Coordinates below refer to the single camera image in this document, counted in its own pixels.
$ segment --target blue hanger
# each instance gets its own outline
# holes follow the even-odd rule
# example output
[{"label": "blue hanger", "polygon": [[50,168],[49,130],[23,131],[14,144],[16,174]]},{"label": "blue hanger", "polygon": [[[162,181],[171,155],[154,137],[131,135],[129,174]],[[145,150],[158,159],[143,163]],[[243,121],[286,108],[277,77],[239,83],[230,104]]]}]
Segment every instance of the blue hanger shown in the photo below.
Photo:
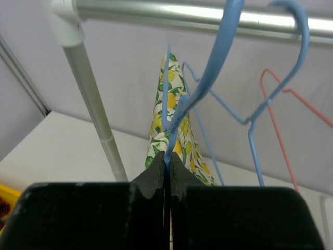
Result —
[{"label": "blue hanger", "polygon": [[[287,77],[282,81],[282,83],[271,93],[271,95],[268,97],[266,101],[264,101],[262,104],[258,106],[258,108],[252,113],[251,116],[247,117],[246,119],[242,119],[241,116],[239,116],[236,112],[234,112],[225,102],[222,98],[220,98],[213,90],[210,88],[214,84],[215,80],[217,79],[217,76],[219,75],[222,65],[226,59],[226,56],[230,50],[232,41],[234,39],[234,36],[236,34],[236,29],[239,22],[239,17],[241,10],[244,6],[243,0],[229,0],[226,2],[222,22],[219,27],[219,31],[216,36],[216,40],[213,46],[213,50],[211,52],[210,58],[208,60],[206,69],[203,73],[203,76],[199,82],[198,87],[196,88],[195,92],[192,96],[182,96],[180,98],[178,109],[174,113],[173,118],[171,121],[164,122],[163,130],[170,131],[170,141],[168,144],[168,148],[165,153],[164,161],[166,163],[167,169],[169,169],[169,162],[172,154],[172,149],[174,148],[176,138],[177,138],[177,129],[182,122],[183,118],[187,115],[187,113],[190,111],[191,108],[193,108],[200,100],[203,99],[203,97],[208,93],[208,91],[211,92],[211,94],[220,102],[220,104],[241,124],[246,125],[251,121],[251,127],[249,129],[248,137],[249,137],[249,143],[251,147],[251,152],[255,164],[255,168],[258,175],[259,184],[261,186],[264,186],[264,181],[262,177],[262,171],[260,167],[260,163],[257,156],[257,151],[255,149],[254,139],[253,139],[253,132],[257,125],[258,118],[262,115],[264,110],[267,108],[267,106],[272,102],[272,100],[275,98],[275,96],[282,90],[282,88],[290,81],[290,79],[297,73],[297,71],[302,66],[307,52],[309,48],[309,40],[310,40],[310,31],[308,26],[308,17],[303,9],[303,7],[298,4],[297,2],[293,1],[274,1],[270,4],[271,6],[277,6],[277,7],[285,7],[289,12],[291,12],[297,22],[298,28],[301,30],[302,33],[302,44],[301,44],[301,50],[298,57],[298,60],[291,70],[291,72],[287,75]],[[169,60],[167,58],[166,62],[166,71],[168,71],[168,65]],[[198,82],[199,79],[195,76],[194,71],[191,69],[191,67],[185,62],[182,65],[182,71],[184,70],[184,66],[189,68],[192,76],[194,77],[195,81]],[[167,102],[167,95],[168,95],[168,79],[167,75],[164,73],[164,87],[163,87],[163,106],[164,102]],[[222,176],[220,173],[219,168],[217,167],[216,160],[214,159],[214,153],[211,148],[211,145],[209,143],[207,133],[203,127],[202,121],[200,116],[198,116],[197,110],[195,109],[196,115],[199,120],[200,127],[202,129],[202,132],[204,134],[204,138],[206,140],[206,143],[208,145],[208,148],[210,150],[210,153],[213,158],[214,165],[216,167],[217,173],[219,174],[219,178],[221,183],[223,184]]]}]

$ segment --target white pipe connector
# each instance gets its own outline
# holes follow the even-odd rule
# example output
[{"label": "white pipe connector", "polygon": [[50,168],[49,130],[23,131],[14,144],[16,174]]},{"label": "white pipe connector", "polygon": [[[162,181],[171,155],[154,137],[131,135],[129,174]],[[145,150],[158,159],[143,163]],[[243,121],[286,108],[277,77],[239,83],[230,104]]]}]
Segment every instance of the white pipe connector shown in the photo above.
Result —
[{"label": "white pipe connector", "polygon": [[75,0],[40,0],[53,34],[62,47],[83,43],[84,33]]}]

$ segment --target lemon print fabric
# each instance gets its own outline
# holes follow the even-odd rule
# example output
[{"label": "lemon print fabric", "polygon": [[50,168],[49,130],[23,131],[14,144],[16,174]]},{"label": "lemon print fabric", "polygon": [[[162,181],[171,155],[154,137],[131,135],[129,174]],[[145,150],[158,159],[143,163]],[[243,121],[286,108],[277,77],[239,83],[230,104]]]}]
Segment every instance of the lemon print fabric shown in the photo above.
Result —
[{"label": "lemon print fabric", "polygon": [[[152,123],[149,128],[150,144],[146,157],[146,168],[148,168],[158,151],[165,151],[167,149],[170,134],[162,131],[162,99],[163,99],[163,85],[164,85],[164,72],[165,62],[167,56],[165,55],[162,60],[162,65],[159,74],[159,81],[157,87],[157,94],[152,114]],[[171,120],[174,112],[177,109],[177,103],[182,95],[187,95],[185,83],[181,67],[173,54],[170,54],[170,61],[168,67],[168,120]],[[211,171],[202,160],[201,151],[191,128],[190,115],[184,118],[180,127],[178,128],[178,138],[173,149],[180,159],[183,161],[185,167],[192,172],[200,181],[206,185],[216,185],[216,182],[211,176]]]}]

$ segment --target black object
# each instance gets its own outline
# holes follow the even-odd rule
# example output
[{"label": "black object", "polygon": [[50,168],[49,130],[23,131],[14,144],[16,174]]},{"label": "black object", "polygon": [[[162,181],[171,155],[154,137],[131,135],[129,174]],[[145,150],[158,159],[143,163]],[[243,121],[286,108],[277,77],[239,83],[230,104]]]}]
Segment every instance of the black object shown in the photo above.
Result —
[{"label": "black object", "polygon": [[176,153],[170,172],[163,159],[159,152],[131,183],[30,186],[0,237],[0,249],[169,249],[164,207],[171,208],[175,250],[324,249],[295,191],[205,186]]}]

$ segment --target vertical metal pole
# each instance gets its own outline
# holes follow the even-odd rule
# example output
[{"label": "vertical metal pole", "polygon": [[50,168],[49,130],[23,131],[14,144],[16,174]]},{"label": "vertical metal pole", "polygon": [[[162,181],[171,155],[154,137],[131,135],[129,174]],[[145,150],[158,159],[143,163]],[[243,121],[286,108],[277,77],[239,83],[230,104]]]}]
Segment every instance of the vertical metal pole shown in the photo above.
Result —
[{"label": "vertical metal pole", "polygon": [[117,181],[127,182],[126,172],[99,95],[84,43],[73,47],[63,47],[63,51],[94,122],[114,177]]}]

